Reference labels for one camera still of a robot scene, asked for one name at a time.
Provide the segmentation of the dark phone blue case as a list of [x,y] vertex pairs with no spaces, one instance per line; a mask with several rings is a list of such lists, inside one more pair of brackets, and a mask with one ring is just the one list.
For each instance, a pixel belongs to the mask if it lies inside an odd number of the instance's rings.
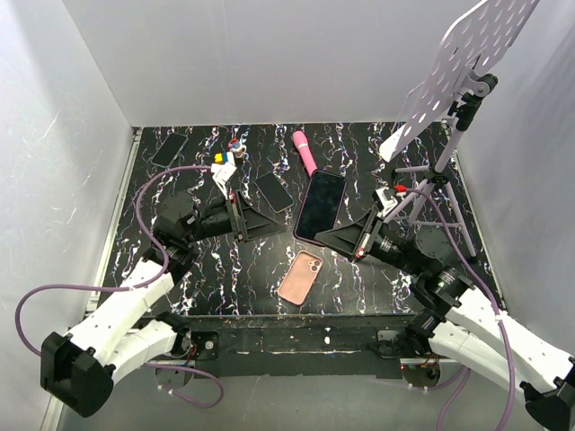
[[155,152],[151,159],[151,164],[157,167],[169,169],[187,143],[187,136],[178,133],[171,133]]

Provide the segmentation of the purple music stand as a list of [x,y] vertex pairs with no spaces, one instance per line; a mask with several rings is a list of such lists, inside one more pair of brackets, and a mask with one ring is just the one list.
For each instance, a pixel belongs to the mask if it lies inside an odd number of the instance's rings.
[[400,173],[423,172],[425,177],[416,191],[410,192],[385,217],[386,224],[400,219],[403,209],[413,204],[406,221],[424,225],[418,219],[424,200],[436,189],[444,189],[456,214],[454,227],[461,230],[470,254],[476,255],[453,186],[444,171],[483,100],[499,82],[491,69],[503,59],[538,4],[537,0],[481,1],[448,28],[439,43],[428,77],[410,91],[417,98],[408,109],[409,117],[380,145],[379,154],[386,162],[392,161],[442,113],[453,119],[453,130],[434,163],[398,170]]

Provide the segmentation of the pink cylindrical wand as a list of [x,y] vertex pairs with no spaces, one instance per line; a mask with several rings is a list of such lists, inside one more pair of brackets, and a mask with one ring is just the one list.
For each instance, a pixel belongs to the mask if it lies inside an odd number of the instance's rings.
[[309,177],[311,177],[318,170],[318,168],[314,156],[310,150],[307,137],[303,131],[297,130],[293,133],[292,139],[294,146],[300,155],[302,163],[305,166],[306,173]]

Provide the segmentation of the pink phone case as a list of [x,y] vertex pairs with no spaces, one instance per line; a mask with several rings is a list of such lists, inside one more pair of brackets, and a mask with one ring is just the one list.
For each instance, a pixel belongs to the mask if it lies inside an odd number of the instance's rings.
[[302,305],[309,294],[323,260],[308,251],[300,251],[293,259],[287,274],[282,279],[278,295],[294,305]]

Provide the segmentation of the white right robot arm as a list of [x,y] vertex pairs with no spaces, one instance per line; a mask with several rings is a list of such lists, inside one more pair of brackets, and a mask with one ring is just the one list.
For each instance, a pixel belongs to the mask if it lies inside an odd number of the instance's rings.
[[415,356],[455,359],[504,389],[547,430],[574,428],[574,356],[522,326],[456,265],[445,233],[423,226],[408,241],[370,211],[316,240],[353,260],[372,256],[414,276],[423,307],[396,342]]

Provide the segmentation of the colourful toy block stack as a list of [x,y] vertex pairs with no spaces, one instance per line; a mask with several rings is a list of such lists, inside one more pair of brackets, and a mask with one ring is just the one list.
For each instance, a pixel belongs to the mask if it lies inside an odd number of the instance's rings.
[[214,164],[217,164],[217,165],[230,164],[232,166],[235,166],[234,154],[232,152],[215,154]]

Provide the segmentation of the small toy figure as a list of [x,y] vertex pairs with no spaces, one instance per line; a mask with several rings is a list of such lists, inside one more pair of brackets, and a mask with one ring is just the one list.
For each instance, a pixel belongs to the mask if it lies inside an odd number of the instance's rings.
[[237,138],[233,138],[229,143],[229,151],[234,155],[235,159],[243,158],[243,155],[246,151],[246,146]]

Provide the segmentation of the black smartphone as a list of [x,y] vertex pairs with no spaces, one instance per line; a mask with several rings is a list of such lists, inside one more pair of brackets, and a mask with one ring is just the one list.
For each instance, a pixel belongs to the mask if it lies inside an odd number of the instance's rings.
[[294,200],[273,172],[258,177],[255,185],[274,213],[281,213],[294,205]]

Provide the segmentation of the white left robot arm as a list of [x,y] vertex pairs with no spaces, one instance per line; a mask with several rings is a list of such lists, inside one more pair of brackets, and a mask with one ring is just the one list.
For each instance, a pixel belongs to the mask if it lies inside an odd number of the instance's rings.
[[196,242],[232,234],[250,242],[285,227],[252,207],[237,191],[199,209],[184,192],[163,202],[153,224],[159,241],[145,251],[124,284],[64,335],[49,334],[40,348],[40,385],[79,416],[88,418],[116,383],[158,356],[190,352],[183,319],[162,312],[138,331],[134,325],[191,270]]

